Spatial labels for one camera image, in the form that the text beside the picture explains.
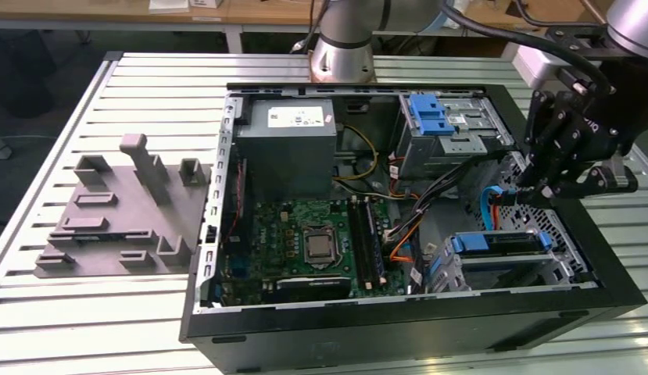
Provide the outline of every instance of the motherboard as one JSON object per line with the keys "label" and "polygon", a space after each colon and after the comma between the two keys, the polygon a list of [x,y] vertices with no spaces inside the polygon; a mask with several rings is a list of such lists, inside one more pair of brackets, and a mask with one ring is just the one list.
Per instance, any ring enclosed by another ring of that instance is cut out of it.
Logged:
{"label": "motherboard", "polygon": [[[366,227],[358,228],[356,216]],[[378,234],[390,222],[382,199],[262,202],[251,223],[249,251],[222,260],[226,305],[302,302],[330,293],[342,298],[405,293],[402,269],[384,269]],[[329,285],[316,290],[314,284]]]}

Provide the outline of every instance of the sticker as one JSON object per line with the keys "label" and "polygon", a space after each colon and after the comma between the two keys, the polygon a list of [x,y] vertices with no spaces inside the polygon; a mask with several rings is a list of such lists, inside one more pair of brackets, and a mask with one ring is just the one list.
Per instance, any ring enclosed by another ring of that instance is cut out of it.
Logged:
{"label": "sticker", "polygon": [[219,17],[191,17],[191,21],[222,22]]}
{"label": "sticker", "polygon": [[322,126],[322,107],[273,107],[269,109],[269,127]]}
{"label": "sticker", "polygon": [[465,118],[462,116],[449,116],[449,122],[450,123],[464,123],[465,122]]}
{"label": "sticker", "polygon": [[412,278],[412,280],[414,280],[414,282],[418,285],[421,285],[422,276],[421,276],[421,272],[418,272],[416,268],[412,268],[412,272],[409,273],[409,277]]}
{"label": "sticker", "polygon": [[389,175],[394,180],[398,179],[400,168],[397,166],[389,166]]}

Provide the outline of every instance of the open computer tower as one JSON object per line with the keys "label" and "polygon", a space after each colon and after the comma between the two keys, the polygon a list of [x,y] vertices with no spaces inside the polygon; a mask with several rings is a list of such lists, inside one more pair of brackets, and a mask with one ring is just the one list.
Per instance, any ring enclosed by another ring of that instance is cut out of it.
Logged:
{"label": "open computer tower", "polygon": [[181,334],[223,373],[532,348],[645,304],[577,200],[504,201],[524,123],[501,86],[229,86]]}

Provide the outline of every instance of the ram slot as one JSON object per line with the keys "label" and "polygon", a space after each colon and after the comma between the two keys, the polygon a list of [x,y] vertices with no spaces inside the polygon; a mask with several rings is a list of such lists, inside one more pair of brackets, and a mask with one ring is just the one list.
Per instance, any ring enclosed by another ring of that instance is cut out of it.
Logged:
{"label": "ram slot", "polygon": [[380,243],[380,234],[377,233],[377,228],[374,227],[374,213],[373,213],[373,205],[369,202],[369,199],[365,198],[365,217],[369,224],[369,233],[368,233],[368,245],[369,245],[369,255],[372,258],[372,267],[373,267],[373,282],[374,284],[380,283],[380,285],[386,284],[386,271],[384,269],[384,260],[382,260],[382,248]]}
{"label": "ram slot", "polygon": [[349,199],[346,204],[346,214],[349,217],[350,234],[352,234],[352,249],[356,261],[356,279],[358,280],[358,288],[373,288],[373,277],[370,270],[373,269],[369,263],[368,248],[365,245],[365,233],[368,226],[365,225],[366,215],[360,207],[361,202],[356,197]]}

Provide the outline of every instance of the black cable sleeve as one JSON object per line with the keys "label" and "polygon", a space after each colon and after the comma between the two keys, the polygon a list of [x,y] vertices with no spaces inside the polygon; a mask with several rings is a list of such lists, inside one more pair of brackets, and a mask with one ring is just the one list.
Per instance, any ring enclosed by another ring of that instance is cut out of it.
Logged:
{"label": "black cable sleeve", "polygon": [[492,37],[501,38],[505,41],[511,41],[519,45],[536,48],[540,51],[551,53],[553,56],[561,58],[571,66],[587,74],[593,81],[596,87],[593,92],[597,96],[607,96],[611,94],[612,85],[608,78],[604,76],[601,70],[581,56],[572,52],[565,47],[557,45],[555,42],[548,41],[541,37],[535,37],[528,34],[517,33],[515,31],[503,30],[496,27],[482,25],[481,23],[470,20],[462,14],[460,14],[453,8],[445,4],[445,0],[437,0],[437,6],[445,15],[461,26],[466,27],[476,33]]}

